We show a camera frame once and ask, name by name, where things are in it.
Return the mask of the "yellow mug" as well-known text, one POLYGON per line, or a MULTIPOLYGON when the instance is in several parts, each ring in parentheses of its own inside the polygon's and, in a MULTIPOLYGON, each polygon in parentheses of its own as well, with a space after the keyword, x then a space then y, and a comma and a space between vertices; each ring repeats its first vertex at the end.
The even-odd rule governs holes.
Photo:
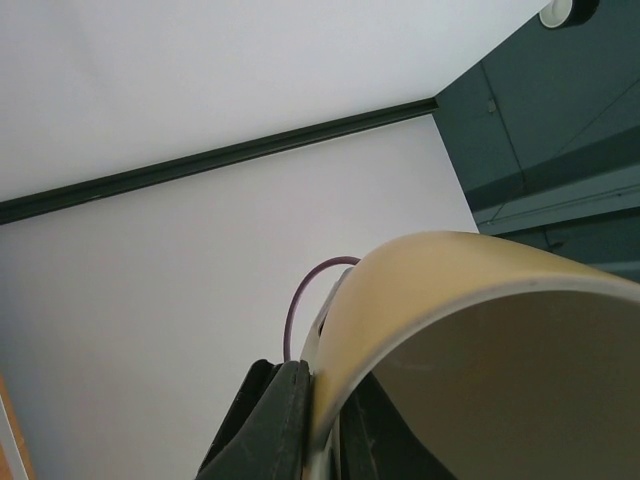
POLYGON ((321 334, 308 451, 373 376, 460 479, 639 475, 639 286, 476 233, 390 241, 350 270, 321 334))

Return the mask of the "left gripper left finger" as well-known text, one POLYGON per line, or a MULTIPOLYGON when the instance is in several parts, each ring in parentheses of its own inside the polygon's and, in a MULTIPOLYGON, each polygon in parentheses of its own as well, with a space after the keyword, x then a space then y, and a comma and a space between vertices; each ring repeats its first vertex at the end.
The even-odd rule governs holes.
POLYGON ((312 381, 305 361, 249 368, 199 469, 199 479, 300 479, 312 381))

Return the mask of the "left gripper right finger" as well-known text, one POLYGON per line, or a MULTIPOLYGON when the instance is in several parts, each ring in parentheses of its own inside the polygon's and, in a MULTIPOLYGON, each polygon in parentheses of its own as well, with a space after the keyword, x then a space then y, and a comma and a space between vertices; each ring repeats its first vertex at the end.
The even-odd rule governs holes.
POLYGON ((359 383, 339 415, 342 479, 452 479, 410 430, 373 374, 359 383))

